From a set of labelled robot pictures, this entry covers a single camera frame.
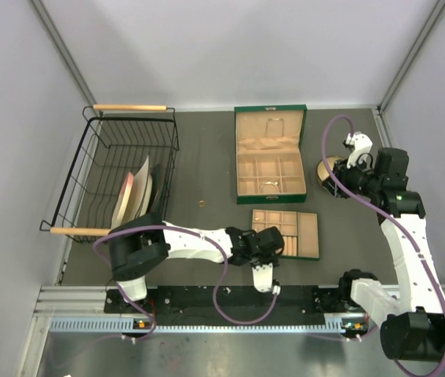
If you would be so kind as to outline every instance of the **open box lid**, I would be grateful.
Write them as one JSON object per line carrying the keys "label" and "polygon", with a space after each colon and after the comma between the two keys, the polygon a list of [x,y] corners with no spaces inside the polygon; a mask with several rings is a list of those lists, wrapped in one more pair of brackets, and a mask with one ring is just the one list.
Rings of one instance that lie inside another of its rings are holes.
{"label": "open box lid", "polygon": [[236,151],[297,151],[307,110],[305,104],[235,108]]}

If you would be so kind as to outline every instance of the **green box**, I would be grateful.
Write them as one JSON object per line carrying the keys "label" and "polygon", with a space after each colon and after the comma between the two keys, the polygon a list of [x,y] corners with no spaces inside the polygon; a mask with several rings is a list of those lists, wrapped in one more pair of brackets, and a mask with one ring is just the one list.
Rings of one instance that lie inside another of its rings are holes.
{"label": "green box", "polygon": [[235,108],[238,204],[302,203],[305,104]]}

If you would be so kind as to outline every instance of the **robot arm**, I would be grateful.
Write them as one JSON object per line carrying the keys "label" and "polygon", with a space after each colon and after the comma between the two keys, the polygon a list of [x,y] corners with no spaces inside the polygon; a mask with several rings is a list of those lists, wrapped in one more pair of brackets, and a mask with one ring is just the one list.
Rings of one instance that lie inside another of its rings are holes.
{"label": "robot arm", "polygon": [[[168,225],[198,233],[200,237],[173,230],[154,230],[111,240],[112,277],[132,300],[147,296],[146,273],[165,259],[175,258],[204,259],[214,263],[227,259],[233,265],[250,263],[255,288],[259,292],[279,294],[279,284],[272,279],[272,272],[273,267],[279,265],[278,257],[284,244],[276,227],[259,233],[237,228],[186,229],[161,221],[157,214],[148,214],[113,229],[111,233],[147,225]],[[224,255],[205,238],[217,242]]]}
{"label": "robot arm", "polygon": [[[437,293],[421,261],[426,260],[438,281],[429,251],[421,197],[407,191],[409,157],[400,149],[381,148],[373,168],[367,165],[372,145],[368,136],[349,135],[344,144],[351,150],[349,158],[329,160],[335,176],[350,191],[368,197],[373,205],[403,225],[421,252],[415,251],[393,222],[378,215],[392,252],[400,298],[388,295],[374,275],[360,271],[351,271],[341,278],[340,297],[352,306],[361,306],[370,315],[381,329],[382,348],[389,359],[439,361],[445,348],[445,320]],[[322,185],[332,195],[348,197],[328,175],[322,177],[320,173],[319,169]]]}

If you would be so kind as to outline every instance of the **open box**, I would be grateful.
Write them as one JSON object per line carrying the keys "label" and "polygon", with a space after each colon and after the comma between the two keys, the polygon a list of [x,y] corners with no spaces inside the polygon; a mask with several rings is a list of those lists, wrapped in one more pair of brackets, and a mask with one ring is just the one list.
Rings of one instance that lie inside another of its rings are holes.
{"label": "open box", "polygon": [[252,229],[260,232],[275,226],[285,247],[281,258],[319,260],[318,217],[316,214],[284,210],[254,210]]}
{"label": "open box", "polygon": [[238,204],[306,200],[306,111],[305,104],[235,108]]}

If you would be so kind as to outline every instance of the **cable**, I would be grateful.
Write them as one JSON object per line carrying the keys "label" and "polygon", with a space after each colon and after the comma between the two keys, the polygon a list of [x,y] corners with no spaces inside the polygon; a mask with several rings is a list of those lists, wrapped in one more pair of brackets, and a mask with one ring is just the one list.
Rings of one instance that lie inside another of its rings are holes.
{"label": "cable", "polygon": [[[198,237],[198,238],[202,238],[202,235],[197,233],[197,232],[193,232],[189,229],[184,229],[184,228],[178,228],[176,226],[168,226],[168,225],[148,225],[148,226],[138,226],[136,228],[130,228],[130,229],[125,229],[125,230],[121,230],[119,232],[115,232],[115,233],[111,233],[108,236],[102,237],[100,239],[98,239],[97,241],[95,241],[95,243],[93,244],[93,250],[95,251],[95,253],[97,253],[97,255],[99,257],[102,258],[102,260],[104,260],[104,262],[106,262],[109,266],[111,265],[109,259],[107,257],[105,257],[100,250],[100,245],[104,242],[107,242],[109,240],[112,240],[116,237],[120,237],[120,236],[127,236],[129,234],[134,234],[137,232],[146,232],[148,230],[171,230],[174,232],[179,232],[179,233],[185,233],[188,234],[190,236],[194,236],[194,237]],[[264,320],[269,313],[273,310],[273,308],[275,307],[276,304],[276,299],[278,298],[278,295],[273,295],[272,301],[271,301],[271,305],[269,306],[268,310],[260,317],[258,317],[255,320],[248,320],[248,321],[242,321],[242,320],[235,320],[233,318],[231,318],[230,316],[228,316],[226,313],[224,313],[222,311],[222,309],[220,308],[218,302],[217,302],[217,291],[219,289],[219,287],[222,285],[222,282],[224,281],[225,276],[228,273],[228,264],[229,264],[229,260],[228,260],[228,256],[225,254],[224,249],[221,247],[221,245],[219,245],[217,242],[215,242],[214,240],[212,240],[209,237],[204,237],[203,238],[206,242],[211,243],[212,245],[215,246],[215,248],[217,250],[220,251],[220,253],[222,254],[222,258],[224,259],[224,268],[222,270],[222,274],[221,277],[219,278],[219,280],[217,281],[217,284],[215,285],[215,287],[213,287],[213,293],[212,293],[212,300],[213,300],[213,306],[215,307],[215,310],[218,311],[218,313],[227,321],[232,322],[233,324],[238,324],[238,325],[252,325],[252,324],[257,324],[259,322],[261,322],[262,320]],[[147,313],[145,310],[143,310],[142,308],[140,308],[137,304],[135,304],[135,302],[131,301],[131,299],[126,295],[126,293],[124,292],[124,290],[120,287],[119,283],[117,283],[119,292],[121,292],[122,296],[125,298],[125,300],[132,305],[135,309],[138,309],[141,313],[146,313],[146,315],[148,316],[149,319],[153,320],[152,317],[149,315],[149,313]],[[152,329],[150,332],[148,332],[145,336],[143,336],[142,338],[140,338],[140,340],[148,337],[152,332],[154,331],[154,329]]]}
{"label": "cable", "polygon": [[[410,243],[412,244],[412,247],[416,250],[416,252],[418,253],[419,257],[422,257],[421,254],[421,249],[419,248],[418,244],[416,243],[415,239],[412,237],[412,235],[393,217],[391,217],[389,214],[387,214],[386,212],[384,212],[382,209],[376,207],[375,205],[373,205],[372,203],[368,203],[365,200],[363,200],[362,198],[359,198],[355,193],[351,192],[346,186],[344,186],[339,179],[337,179],[337,177],[335,176],[335,174],[332,172],[332,170],[329,167],[328,161],[326,159],[326,139],[328,137],[330,128],[333,126],[334,123],[336,123],[338,120],[347,120],[349,123],[349,127],[351,129],[351,136],[353,137],[353,135],[355,134],[355,126],[353,124],[353,121],[351,118],[349,118],[347,115],[337,115],[334,116],[326,125],[325,130],[323,131],[323,136],[322,136],[322,160],[323,160],[323,165],[325,165],[326,171],[328,172],[330,178],[332,179],[332,181],[334,181],[334,183],[342,190],[344,191],[348,196],[352,197],[354,200],[360,202],[361,204],[363,204],[364,206],[367,206],[369,208],[371,208],[372,210],[375,210],[378,214],[380,214],[382,217],[386,218],[387,220],[389,220],[390,222],[392,222],[393,224],[395,224],[395,226],[400,229],[400,231],[407,237],[407,239],[410,241]],[[442,295],[442,293],[440,292],[440,285],[436,282],[435,277],[433,276],[432,270],[429,268],[427,261],[424,258],[420,258],[421,259],[421,263],[423,265],[423,268],[426,271],[426,275],[428,275],[428,278],[430,280],[430,283],[433,286],[433,289],[435,290],[435,293],[437,295],[437,298],[439,299],[440,302],[440,306],[442,308],[443,311],[443,316],[445,318],[445,299]],[[405,367],[403,365],[401,365],[400,362],[395,361],[395,364],[407,375],[411,376],[411,377],[421,377],[420,375],[415,375],[412,372],[409,372],[408,370],[405,369]],[[427,375],[424,375],[423,377],[435,377],[437,376],[443,369],[445,368],[445,350],[443,352],[443,356],[442,359],[440,360],[439,364],[436,366],[435,369],[433,369],[430,373],[428,373]]]}

